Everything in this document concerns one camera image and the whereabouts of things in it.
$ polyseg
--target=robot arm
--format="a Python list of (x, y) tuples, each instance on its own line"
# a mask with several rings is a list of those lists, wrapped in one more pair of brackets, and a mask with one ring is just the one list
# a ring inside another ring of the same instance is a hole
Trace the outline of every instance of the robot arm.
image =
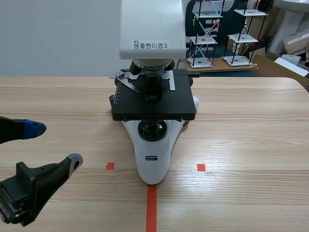
[[(0, 144), (19, 139), (32, 139), (46, 131), (43, 123), (0, 117)], [(4, 223), (32, 223), (53, 194), (82, 165), (79, 154), (70, 154), (57, 164), (29, 168), (16, 165), (16, 175), (0, 181), (0, 218)]]

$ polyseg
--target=cardboard box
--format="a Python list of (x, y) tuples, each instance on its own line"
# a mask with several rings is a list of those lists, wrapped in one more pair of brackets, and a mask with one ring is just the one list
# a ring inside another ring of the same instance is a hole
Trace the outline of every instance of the cardboard box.
[(307, 49), (306, 49), (306, 63), (309, 62), (309, 42), (307, 43)]
[(306, 52), (307, 43), (309, 42), (309, 29), (285, 40), (284, 47), (288, 55), (297, 56)]
[(305, 89), (309, 88), (309, 79), (298, 75), (297, 73), (277, 64), (274, 62), (278, 55), (267, 52), (266, 57), (256, 55), (253, 59), (253, 62), (256, 63), (259, 67), (258, 70), (254, 71), (256, 76), (260, 77), (289, 77), (297, 82), (299, 82)]

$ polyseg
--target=white microscope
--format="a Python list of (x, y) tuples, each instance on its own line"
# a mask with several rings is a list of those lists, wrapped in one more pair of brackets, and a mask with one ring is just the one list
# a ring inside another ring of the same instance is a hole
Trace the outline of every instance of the white microscope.
[(112, 117), (124, 124), (150, 185), (164, 179), (174, 143), (198, 109), (189, 78), (173, 74), (173, 59), (185, 53), (182, 0), (122, 0), (120, 58), (133, 61), (116, 74)]

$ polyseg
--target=label sticker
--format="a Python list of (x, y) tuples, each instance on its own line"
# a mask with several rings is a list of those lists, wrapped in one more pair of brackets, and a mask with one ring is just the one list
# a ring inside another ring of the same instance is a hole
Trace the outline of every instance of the label sticker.
[(132, 50), (169, 50), (169, 40), (132, 40)]
[(304, 39), (304, 38), (307, 38), (307, 37), (309, 37), (309, 33), (308, 33), (308, 34), (305, 34), (305, 35), (302, 35), (302, 36), (299, 36), (299, 37), (296, 38), (296, 39), (293, 39), (293, 40), (288, 41), (288, 45), (290, 45), (290, 44), (292, 44), (292, 43), (295, 43), (295, 42), (297, 42), (297, 41), (300, 41), (300, 40), (302, 40), (302, 39)]
[(146, 156), (146, 161), (157, 161), (158, 156)]

